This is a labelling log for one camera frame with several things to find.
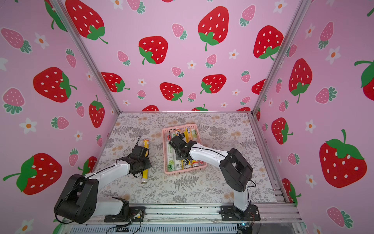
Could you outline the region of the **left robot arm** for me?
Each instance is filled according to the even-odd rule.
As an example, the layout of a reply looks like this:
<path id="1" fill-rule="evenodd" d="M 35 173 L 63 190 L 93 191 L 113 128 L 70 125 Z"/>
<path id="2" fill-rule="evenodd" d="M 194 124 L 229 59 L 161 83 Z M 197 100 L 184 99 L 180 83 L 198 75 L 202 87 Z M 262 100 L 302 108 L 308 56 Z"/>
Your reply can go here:
<path id="1" fill-rule="evenodd" d="M 151 168 L 148 155 L 148 148 L 136 145 L 128 156 L 117 159 L 112 166 L 85 175 L 72 175 L 54 207 L 55 216 L 68 219 L 65 224 L 83 224 L 96 216 L 105 216 L 106 222 L 129 221 L 134 217 L 129 201 L 120 197 L 98 200 L 97 196 L 113 181 Z"/>

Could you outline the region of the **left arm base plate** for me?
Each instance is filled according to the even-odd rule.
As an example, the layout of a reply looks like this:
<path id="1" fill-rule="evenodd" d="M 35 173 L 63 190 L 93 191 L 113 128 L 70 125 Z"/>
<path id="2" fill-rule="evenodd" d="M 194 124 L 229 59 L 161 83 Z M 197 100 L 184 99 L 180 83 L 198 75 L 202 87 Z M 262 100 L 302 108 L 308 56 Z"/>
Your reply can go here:
<path id="1" fill-rule="evenodd" d="M 106 215 L 104 222 L 106 223 L 122 223 L 122 222 L 142 222 L 144 219 L 146 207 L 125 207 L 120 214 Z"/>

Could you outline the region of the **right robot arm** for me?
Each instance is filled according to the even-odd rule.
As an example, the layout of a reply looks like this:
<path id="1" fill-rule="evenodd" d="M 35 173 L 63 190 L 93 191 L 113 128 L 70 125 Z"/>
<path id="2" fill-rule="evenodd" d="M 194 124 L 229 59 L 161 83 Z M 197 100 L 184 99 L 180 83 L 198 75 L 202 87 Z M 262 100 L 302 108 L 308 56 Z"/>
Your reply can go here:
<path id="1" fill-rule="evenodd" d="M 220 168 L 226 183 L 234 191 L 233 206 L 241 212 L 249 208 L 249 187 L 252 183 L 253 168 L 237 149 L 220 151 L 193 140 L 185 142 L 179 136 L 174 136 L 169 145 L 175 150 L 176 155 L 184 160 L 202 161 Z"/>

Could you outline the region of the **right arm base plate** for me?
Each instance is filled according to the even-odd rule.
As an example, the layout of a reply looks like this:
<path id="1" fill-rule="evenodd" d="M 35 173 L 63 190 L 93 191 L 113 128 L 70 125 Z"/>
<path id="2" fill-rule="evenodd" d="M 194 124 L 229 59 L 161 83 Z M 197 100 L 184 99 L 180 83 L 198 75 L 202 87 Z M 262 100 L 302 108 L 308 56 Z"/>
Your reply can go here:
<path id="1" fill-rule="evenodd" d="M 260 221 L 260 212 L 256 205 L 249 205 L 245 211 L 241 211 L 234 205 L 221 206 L 219 214 L 222 221 Z"/>

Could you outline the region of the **white green wrap roll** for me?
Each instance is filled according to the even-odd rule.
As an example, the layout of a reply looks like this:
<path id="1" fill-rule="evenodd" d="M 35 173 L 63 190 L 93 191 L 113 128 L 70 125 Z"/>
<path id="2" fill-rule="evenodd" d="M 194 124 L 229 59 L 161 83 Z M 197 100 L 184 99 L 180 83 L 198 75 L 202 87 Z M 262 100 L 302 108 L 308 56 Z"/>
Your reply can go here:
<path id="1" fill-rule="evenodd" d="M 169 144 L 168 141 L 166 142 L 166 147 L 167 147 L 167 171 L 173 172 L 175 171 L 175 160 L 174 160 L 175 150 Z"/>
<path id="2" fill-rule="evenodd" d="M 198 141 L 197 131 L 194 128 L 191 129 L 191 137 L 193 141 Z"/>

